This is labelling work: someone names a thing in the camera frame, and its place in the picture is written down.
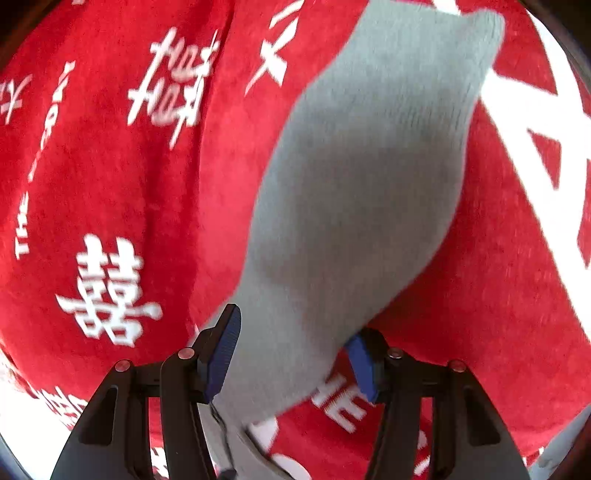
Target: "red blanket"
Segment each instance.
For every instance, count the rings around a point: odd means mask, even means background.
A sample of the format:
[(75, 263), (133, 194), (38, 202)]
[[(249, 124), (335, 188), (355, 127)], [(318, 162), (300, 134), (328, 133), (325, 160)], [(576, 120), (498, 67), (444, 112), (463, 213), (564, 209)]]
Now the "red blanket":
[[(371, 325), (466, 361), (530, 455), (591, 401), (591, 100), (517, 1), (434, 3), (498, 11), (505, 40), (447, 238)], [(117, 360), (164, 359), (235, 288), (282, 126), (364, 7), (62, 2), (0, 74), (0, 346), (69, 427)], [(380, 413), (339, 358), (253, 434), (297, 479), (353, 480)]]

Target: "chinese character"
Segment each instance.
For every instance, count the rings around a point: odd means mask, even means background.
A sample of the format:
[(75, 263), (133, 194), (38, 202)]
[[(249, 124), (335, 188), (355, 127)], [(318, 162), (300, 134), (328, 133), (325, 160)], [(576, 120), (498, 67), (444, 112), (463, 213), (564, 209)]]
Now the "chinese character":
[(86, 400), (77, 398), (74, 395), (68, 395), (66, 397), (60, 387), (56, 387), (57, 395), (48, 393), (45, 390), (37, 391), (34, 388), (32, 390), (39, 399), (45, 402), (53, 413), (59, 416), (61, 422), (69, 429), (74, 428), (82, 411), (88, 405)]
[(33, 75), (28, 75), (16, 88), (14, 88), (14, 80), (11, 80), (8, 83), (0, 83), (0, 102), (2, 102), (4, 98), (4, 92), (7, 92), (10, 95), (10, 100), (8, 102), (0, 103), (0, 115), (6, 114), (6, 118), (4, 119), (4, 125), (8, 125), (10, 123), (12, 111), (14, 109), (22, 107), (22, 100), (19, 99), (18, 96), (21, 94), (23, 88), (25, 88), (28, 85), (32, 78)]
[[(204, 47), (201, 52), (196, 45), (188, 45), (185, 48), (184, 37), (179, 39), (173, 47), (176, 32), (176, 28), (171, 28), (162, 43), (152, 43), (150, 47), (150, 53), (154, 54), (152, 63), (139, 88), (137, 90), (130, 89), (128, 92), (128, 98), (133, 101), (127, 117), (128, 125), (135, 122), (144, 102), (146, 102), (146, 112), (150, 116), (153, 125), (163, 127), (171, 125), (175, 121), (177, 122), (173, 136), (168, 143), (171, 150), (176, 145), (183, 125), (194, 127), (199, 121), (199, 108), (205, 85), (204, 79), (211, 74), (212, 64), (215, 60), (214, 54), (217, 53), (220, 47), (220, 42), (216, 40), (217, 30), (213, 34), (210, 46)], [(202, 63), (195, 65), (198, 54)], [(165, 89), (166, 81), (161, 77), (156, 81), (152, 90), (149, 90), (150, 83), (156, 75), (156, 70), (165, 57), (168, 57), (167, 67), (170, 76), (178, 83), (171, 83)], [(195, 82), (192, 86), (185, 85), (183, 87), (185, 104), (177, 106), (177, 100), (181, 92), (180, 83), (193, 79), (195, 79)]]
[[(142, 335), (142, 325), (137, 317), (158, 320), (162, 308), (158, 303), (149, 302), (141, 306), (134, 303), (141, 297), (139, 270), (143, 266), (141, 257), (134, 254), (134, 246), (125, 238), (117, 238), (117, 254), (103, 252), (100, 239), (91, 233), (85, 235), (86, 252), (76, 255), (78, 262), (77, 288), (81, 299), (67, 299), (56, 295), (57, 302), (66, 313), (74, 313), (76, 322), (88, 338), (99, 338), (106, 332), (114, 345), (134, 346)], [(104, 266), (109, 280), (105, 283)], [(111, 302), (103, 301), (109, 294)]]

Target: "gray sock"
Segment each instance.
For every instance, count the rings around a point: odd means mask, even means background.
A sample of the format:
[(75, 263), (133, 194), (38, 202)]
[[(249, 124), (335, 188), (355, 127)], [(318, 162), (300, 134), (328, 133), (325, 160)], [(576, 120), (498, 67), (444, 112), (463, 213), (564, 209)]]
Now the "gray sock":
[[(343, 50), (294, 105), (228, 299), (243, 327), (215, 403), (244, 478), (281, 478), (256, 458), (244, 426), (310, 395), (343, 344), (443, 241), (470, 117), (502, 35), (493, 12), (456, 17), (371, 0)], [(223, 458), (219, 429), (201, 412)]]

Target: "screw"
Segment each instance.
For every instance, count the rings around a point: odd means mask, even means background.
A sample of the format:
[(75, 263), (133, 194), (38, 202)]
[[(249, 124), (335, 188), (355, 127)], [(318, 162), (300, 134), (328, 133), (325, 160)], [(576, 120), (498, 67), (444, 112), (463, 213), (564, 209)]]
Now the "screw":
[(195, 350), (189, 347), (183, 348), (178, 352), (178, 357), (181, 360), (189, 360), (190, 358), (193, 358), (193, 355), (195, 355)]
[(118, 372), (127, 372), (127, 370), (129, 370), (129, 367), (131, 367), (131, 362), (129, 360), (119, 360), (115, 364), (115, 370), (117, 370)]
[(404, 352), (400, 348), (392, 347), (388, 349), (388, 356), (392, 360), (400, 360), (404, 356)]
[(462, 374), (466, 371), (466, 364), (461, 360), (451, 360), (447, 366), (451, 368), (455, 373)]

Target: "blue gripper pad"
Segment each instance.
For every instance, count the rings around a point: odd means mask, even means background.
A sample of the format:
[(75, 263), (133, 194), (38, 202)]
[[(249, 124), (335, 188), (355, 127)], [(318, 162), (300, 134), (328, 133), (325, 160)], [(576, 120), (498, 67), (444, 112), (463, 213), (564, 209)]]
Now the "blue gripper pad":
[(345, 349), (361, 393), (368, 401), (375, 403), (379, 392), (374, 381), (374, 364), (361, 335), (357, 334), (351, 337), (351, 340), (345, 344)]
[[(229, 316), (226, 318), (225, 314), (231, 309)], [(236, 305), (228, 304), (222, 313), (214, 330), (223, 328), (223, 332), (219, 336), (211, 360), (207, 368), (207, 384), (205, 388), (205, 397), (207, 401), (211, 402), (213, 397), (220, 393), (230, 361), (238, 342), (240, 335), (240, 328), (242, 324), (240, 309)]]

